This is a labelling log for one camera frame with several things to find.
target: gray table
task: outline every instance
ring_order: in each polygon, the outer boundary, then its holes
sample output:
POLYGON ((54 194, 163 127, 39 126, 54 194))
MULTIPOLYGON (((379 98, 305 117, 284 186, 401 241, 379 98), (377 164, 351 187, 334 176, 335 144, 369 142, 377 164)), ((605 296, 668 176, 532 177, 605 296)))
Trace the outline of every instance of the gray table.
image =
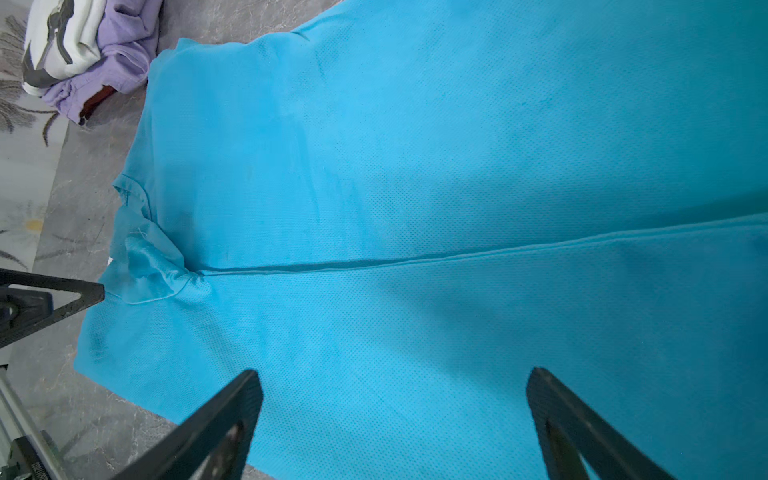
MULTIPOLYGON (((165 0, 159 50, 180 37, 250 41, 286 31, 337 0, 165 0)), ((131 147, 145 92, 107 99, 85 127, 70 125, 34 272, 95 281, 104 271, 119 199, 111 187, 131 147)), ((83 315, 13 346, 8 377, 32 418, 57 443, 72 478, 110 478, 173 425, 72 369, 83 315)), ((268 478, 248 467, 244 478, 268 478)))

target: purple garment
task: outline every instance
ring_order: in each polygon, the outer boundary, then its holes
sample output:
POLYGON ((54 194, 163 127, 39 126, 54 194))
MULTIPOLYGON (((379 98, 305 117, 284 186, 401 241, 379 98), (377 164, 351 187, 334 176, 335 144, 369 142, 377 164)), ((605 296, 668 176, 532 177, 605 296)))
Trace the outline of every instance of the purple garment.
POLYGON ((98 26, 101 60, 48 89, 43 101, 75 123, 89 98, 105 85, 131 93, 147 80, 157 51, 157 18, 163 0, 107 0, 98 26))

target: folded garment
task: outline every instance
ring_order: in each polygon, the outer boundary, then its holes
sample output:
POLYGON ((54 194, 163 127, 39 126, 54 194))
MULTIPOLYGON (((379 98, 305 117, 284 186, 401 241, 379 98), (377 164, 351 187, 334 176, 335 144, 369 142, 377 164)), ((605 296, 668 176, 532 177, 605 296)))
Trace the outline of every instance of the folded garment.
POLYGON ((152 64, 75 368, 277 478, 545 478, 543 366, 672 474, 768 422, 768 4, 345 0, 152 64))
POLYGON ((161 5, 162 0, 107 0, 98 28, 101 60, 88 71, 51 86, 43 101, 82 123, 95 108, 94 99, 106 98, 98 95, 105 88, 109 93, 127 94, 143 85, 156 55, 161 5))
POLYGON ((101 58, 96 33, 105 0, 34 0, 27 19, 22 65, 27 93, 41 97, 53 84, 82 73, 101 58))

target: floral wallpaper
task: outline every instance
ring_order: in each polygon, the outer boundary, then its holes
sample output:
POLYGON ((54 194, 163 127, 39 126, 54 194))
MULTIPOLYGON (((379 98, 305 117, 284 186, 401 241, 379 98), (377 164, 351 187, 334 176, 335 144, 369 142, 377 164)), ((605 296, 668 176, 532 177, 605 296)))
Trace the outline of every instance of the floral wallpaper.
POLYGON ((24 271, 35 261, 67 128, 21 87, 30 3, 0 2, 0 268, 24 271))

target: white and gray garment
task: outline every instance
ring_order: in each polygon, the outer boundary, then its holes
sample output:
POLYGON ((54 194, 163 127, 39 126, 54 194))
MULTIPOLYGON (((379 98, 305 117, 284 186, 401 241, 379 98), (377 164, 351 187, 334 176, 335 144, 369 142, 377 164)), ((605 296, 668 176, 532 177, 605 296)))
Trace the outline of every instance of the white and gray garment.
POLYGON ((101 53, 96 34, 106 0, 35 0, 29 10, 24 90, 41 97, 53 84, 88 70, 101 53))

